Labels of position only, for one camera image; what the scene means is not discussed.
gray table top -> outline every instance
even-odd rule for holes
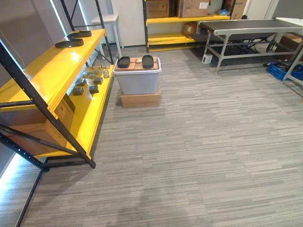
[[[303,29],[302,26],[275,19],[200,21],[199,26],[213,32],[215,35],[298,32]]]

small metal block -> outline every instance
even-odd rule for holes
[[[75,87],[75,88],[72,90],[72,94],[73,94],[74,96],[80,96],[80,95],[83,94],[83,92],[84,92],[83,87]]]
[[[90,87],[89,87],[89,92],[90,92],[91,94],[98,93],[98,92],[99,92],[98,86],[97,86],[97,85],[90,86]]]
[[[102,84],[103,78],[102,77],[97,77],[94,79],[94,84]]]
[[[84,86],[86,84],[86,79],[78,79],[76,81],[77,86]]]

metal shelving unit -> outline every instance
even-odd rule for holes
[[[110,56],[110,60],[107,59],[107,61],[111,64],[114,63],[104,29],[99,2],[98,0],[95,0],[95,2],[100,17],[100,25],[103,29],[93,30],[92,36],[82,38],[84,41],[83,46],[64,49],[57,49],[53,46],[22,70],[14,62],[4,44],[0,42],[0,62],[12,77],[7,84],[0,87],[0,112],[38,108],[68,141],[66,147],[62,147],[0,123],[0,142],[44,172],[49,171],[52,167],[60,166],[81,164],[89,164],[92,168],[96,166],[90,152],[99,121],[103,119],[105,114],[113,84],[113,66],[109,69],[110,77],[104,79],[104,82],[98,85],[99,93],[94,94],[92,97],[88,86],[85,85],[83,95],[70,95],[70,99],[76,106],[70,130],[64,126],[54,112],[84,64],[86,64],[89,56],[98,47],[102,37],[105,37]],[[61,4],[72,31],[76,27],[90,26],[74,26],[72,23],[78,0],[75,2],[71,17],[64,0],[61,0]],[[7,134],[18,135],[31,142],[54,148],[56,151],[34,157],[26,149],[8,138]],[[75,157],[77,161],[43,163],[39,160],[40,157],[56,157],[56,159],[64,158],[64,160]]]
[[[149,35],[148,25],[161,24],[161,23],[202,21],[202,20],[229,20],[230,19],[229,16],[221,16],[221,15],[205,16],[205,17],[187,17],[187,18],[161,17],[161,18],[148,19],[146,13],[146,0],[143,0],[143,18],[144,18],[144,30],[145,30],[145,45],[147,52],[187,49],[187,48],[200,46],[197,45],[194,39],[186,37],[181,32],[171,33],[171,34]]]

white plastic bin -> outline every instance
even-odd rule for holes
[[[113,74],[116,75],[123,94],[155,94],[158,90],[158,76],[162,71],[159,58],[158,63],[158,70],[115,71],[117,65],[116,62]]]

white wall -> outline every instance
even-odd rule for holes
[[[248,19],[264,19],[272,0],[250,0],[244,10]]]
[[[124,46],[144,45],[144,19],[142,0],[112,0],[115,13],[119,13],[119,29]]]
[[[274,17],[293,17],[303,18],[303,0],[280,0],[275,12]]]

